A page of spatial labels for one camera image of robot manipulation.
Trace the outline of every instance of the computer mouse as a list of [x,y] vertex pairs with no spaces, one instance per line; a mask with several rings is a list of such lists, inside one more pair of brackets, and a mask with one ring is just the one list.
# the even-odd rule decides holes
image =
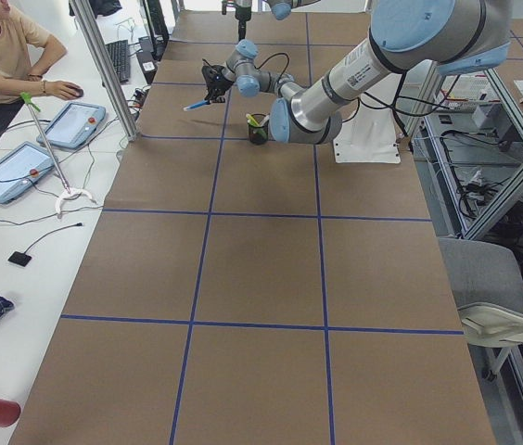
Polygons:
[[70,87],[72,90],[76,91],[77,95],[76,98],[80,99],[84,95],[84,90],[82,88],[76,88],[74,86]]

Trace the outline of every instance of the gray chair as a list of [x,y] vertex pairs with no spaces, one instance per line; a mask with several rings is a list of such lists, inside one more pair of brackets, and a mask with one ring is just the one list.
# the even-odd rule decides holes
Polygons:
[[523,281],[508,248],[439,238],[466,341],[501,348],[483,377],[494,380],[512,348],[523,345]]

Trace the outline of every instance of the pen holder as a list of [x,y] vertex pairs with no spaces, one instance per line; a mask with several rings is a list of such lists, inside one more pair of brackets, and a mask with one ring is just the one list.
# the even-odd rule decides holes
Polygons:
[[258,124],[248,120],[249,141],[256,146],[261,146],[268,142],[268,120],[266,120],[264,125],[259,125],[260,122],[264,121],[265,114],[252,114],[251,117]]

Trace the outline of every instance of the stand base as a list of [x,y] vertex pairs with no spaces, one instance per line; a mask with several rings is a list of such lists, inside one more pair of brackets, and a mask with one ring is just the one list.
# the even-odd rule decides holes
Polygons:
[[[369,89],[369,92],[386,103],[395,95],[400,76],[390,74]],[[363,101],[370,106],[381,107],[368,97]],[[356,117],[345,122],[334,139],[334,155],[337,163],[382,162],[400,163],[396,132],[389,109],[370,109],[361,104]]]
[[61,195],[57,197],[56,199],[56,214],[58,218],[61,218],[61,206],[64,203],[64,201],[69,201],[71,199],[76,199],[77,197],[85,196],[88,197],[91,202],[96,203],[96,201],[93,199],[93,195],[87,190],[83,190],[81,188],[69,188],[68,190],[65,190],[61,192]]

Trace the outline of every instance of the black keyboard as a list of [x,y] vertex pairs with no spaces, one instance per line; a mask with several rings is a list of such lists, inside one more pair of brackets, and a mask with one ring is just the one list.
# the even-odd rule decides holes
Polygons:
[[113,62],[113,68],[120,79],[120,83],[126,83],[130,80],[130,46],[127,40],[117,40],[105,44],[107,52]]

